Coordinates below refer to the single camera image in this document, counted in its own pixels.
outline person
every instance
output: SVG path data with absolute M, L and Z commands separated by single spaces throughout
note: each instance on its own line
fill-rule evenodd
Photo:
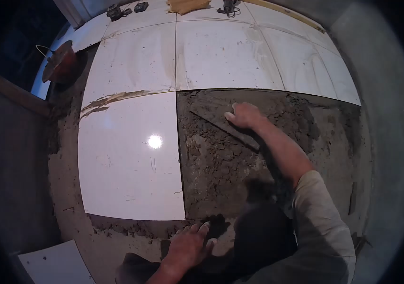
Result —
M 275 127 L 256 106 L 234 103 L 232 107 L 234 113 L 226 112 L 226 119 L 236 127 L 253 130 L 263 139 L 282 175 L 292 184 L 293 226 L 297 241 L 297 248 L 291 255 L 284 253 L 272 263 L 261 264 L 247 278 L 236 279 L 236 282 L 350 283 L 356 262 L 353 241 L 320 174 L 296 142 Z M 117 271 L 117 283 L 195 283 L 203 279 L 200 275 L 194 276 L 193 271 L 211 254 L 216 244 L 216 239 L 210 239 L 204 245 L 209 227 L 208 223 L 200 227 L 194 224 L 179 230 L 161 263 L 152 264 L 128 253 Z M 256 227 L 252 231 L 267 232 L 269 228 Z M 235 232 L 234 255 L 237 254 L 237 229 Z M 254 246 L 261 241 L 250 239 L 248 243 Z M 257 258 L 248 260 L 250 263 L 260 263 Z

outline glossy white tile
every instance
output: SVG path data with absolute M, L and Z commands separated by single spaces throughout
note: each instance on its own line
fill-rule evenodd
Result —
M 175 90 L 175 23 L 103 40 L 93 60 L 82 107 L 120 92 Z
M 238 4 L 235 6 L 236 8 L 240 9 L 240 13 L 235 14 L 233 18 L 228 18 L 226 14 L 221 14 L 216 11 L 218 10 L 218 8 L 222 9 L 222 7 L 223 7 L 222 1 L 212 1 L 210 2 L 210 7 L 207 9 L 191 11 L 188 14 L 184 15 L 177 14 L 176 20 L 177 22 L 192 21 L 192 20 L 225 20 L 232 22 L 255 24 L 255 21 L 252 18 L 252 15 L 244 2 L 238 2 Z
M 85 49 L 97 42 L 100 42 L 104 36 L 104 33 L 106 32 L 106 29 L 108 28 L 110 21 L 111 19 L 109 19 L 106 13 L 103 13 L 94 17 L 82 27 L 75 30 L 69 38 L 73 41 L 74 52 L 78 52 L 79 50 Z
M 262 27 L 268 27 L 283 31 L 297 37 L 307 39 L 304 26 L 306 24 L 286 14 L 256 4 L 245 3 L 256 23 Z
M 95 284 L 74 240 L 18 257 L 35 284 Z
M 152 25 L 175 22 L 176 14 L 167 12 L 169 10 L 169 6 L 166 4 L 166 0 L 147 0 L 147 9 L 143 12 L 134 13 L 134 7 L 138 2 L 141 1 L 129 3 L 121 7 L 121 9 L 130 8 L 133 12 L 126 17 L 122 17 L 119 20 L 110 22 L 104 35 L 104 39 L 113 37 L 126 31 L 132 31 Z
M 310 41 L 313 43 L 320 45 L 329 51 L 333 52 L 334 54 L 341 56 L 338 49 L 336 48 L 335 44 L 331 40 L 330 36 L 328 33 L 321 33 L 320 31 L 314 29 L 311 26 L 304 25 L 305 26 L 305 31 L 306 34 L 308 35 L 308 38 Z
M 185 219 L 175 92 L 124 99 L 79 124 L 79 179 L 86 213 Z
M 261 27 L 286 91 L 337 99 L 330 76 L 314 45 L 300 37 Z
M 352 76 L 344 60 L 323 47 L 318 45 L 315 45 L 315 47 L 322 57 L 323 63 L 330 75 L 338 99 L 355 105 L 361 105 Z
M 177 90 L 284 90 L 261 31 L 231 21 L 183 21 L 176 27 Z

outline power tool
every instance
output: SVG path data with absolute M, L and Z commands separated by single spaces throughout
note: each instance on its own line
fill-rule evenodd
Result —
M 224 0 L 223 9 L 221 10 L 221 8 L 218 8 L 216 11 L 218 13 L 226 14 L 228 18 L 233 18 L 237 12 L 240 12 L 239 8 L 234 7 L 236 2 L 237 0 Z

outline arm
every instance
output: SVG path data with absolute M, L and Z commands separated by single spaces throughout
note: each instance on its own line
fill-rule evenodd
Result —
M 203 246 L 209 229 L 210 224 L 206 222 L 200 228 L 194 224 L 178 230 L 171 240 L 169 252 L 146 284 L 178 283 L 190 268 L 211 254 L 217 239 L 209 239 Z
M 254 130 L 267 144 L 282 174 L 295 189 L 294 228 L 297 252 L 258 271 L 254 282 L 349 283 L 355 269 L 355 250 L 349 228 L 341 220 L 322 177 L 303 150 L 248 103 L 233 104 L 228 121 Z
M 292 182 L 293 188 L 296 188 L 300 178 L 314 169 L 305 152 L 294 140 L 274 126 L 256 106 L 234 103 L 232 107 L 237 115 L 226 112 L 226 119 L 235 126 L 254 130 L 270 149 L 281 173 Z

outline wet mortar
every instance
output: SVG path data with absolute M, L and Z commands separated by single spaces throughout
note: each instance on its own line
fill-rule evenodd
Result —
M 177 92 L 177 119 L 180 143 L 183 193 L 188 219 L 200 219 L 221 213 L 237 217 L 245 202 L 277 202 L 288 211 L 291 191 L 279 169 L 274 165 L 266 146 L 255 151 L 239 139 L 217 128 L 190 111 L 197 101 L 222 101 L 216 115 L 223 117 L 232 111 L 234 102 L 249 102 L 284 133 L 294 139 L 309 155 L 320 162 L 324 159 L 346 161 L 341 166 L 346 177 L 343 187 L 352 187 L 353 161 L 360 145 L 360 107 L 332 99 L 281 91 L 217 89 Z M 313 113 L 323 110 L 322 120 L 316 123 Z M 321 135 L 331 128 L 329 133 Z M 323 139 L 322 144 L 315 143 Z M 341 149 L 331 153 L 332 143 L 340 142 Z

